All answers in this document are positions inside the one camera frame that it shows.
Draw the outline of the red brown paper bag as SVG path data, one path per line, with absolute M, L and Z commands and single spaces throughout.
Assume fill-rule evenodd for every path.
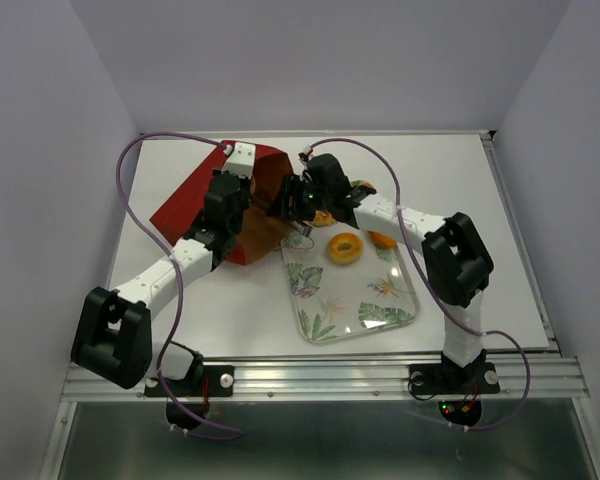
M 175 245 L 182 238 L 207 242 L 214 256 L 249 265 L 267 256 L 292 231 L 288 222 L 266 214 L 285 176 L 293 173 L 283 151 L 257 144 L 252 177 L 239 181 L 222 172 L 224 150 L 214 148 L 150 217 Z

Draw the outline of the long orange fake bread loaf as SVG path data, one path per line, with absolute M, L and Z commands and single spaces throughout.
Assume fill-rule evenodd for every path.
M 382 249 L 382 250 L 393 249 L 397 245 L 397 242 L 393 238 L 386 236 L 384 234 L 381 234 L 379 232 L 369 231 L 368 235 L 369 235 L 371 242 L 378 249 Z

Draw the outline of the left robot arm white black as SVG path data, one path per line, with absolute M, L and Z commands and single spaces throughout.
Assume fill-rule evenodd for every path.
M 184 289 L 213 272 L 236 246 L 249 196 L 248 178 L 214 172 L 189 230 L 173 247 L 158 244 L 162 258 L 112 290 L 96 287 L 87 294 L 71 361 L 124 389 L 160 378 L 171 341 L 154 345 L 154 317 L 176 300 L 174 323 L 180 322 Z

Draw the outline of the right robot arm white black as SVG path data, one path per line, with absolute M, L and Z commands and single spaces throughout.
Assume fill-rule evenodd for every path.
M 443 384 L 462 390 L 485 361 L 481 307 L 494 263 L 467 215 L 426 214 L 392 201 L 367 184 L 354 185 L 331 154 L 309 159 L 298 176 L 283 177 L 266 213 L 288 221 L 310 221 L 325 212 L 358 230 L 373 231 L 403 244 L 418 274 L 445 317 L 440 366 Z

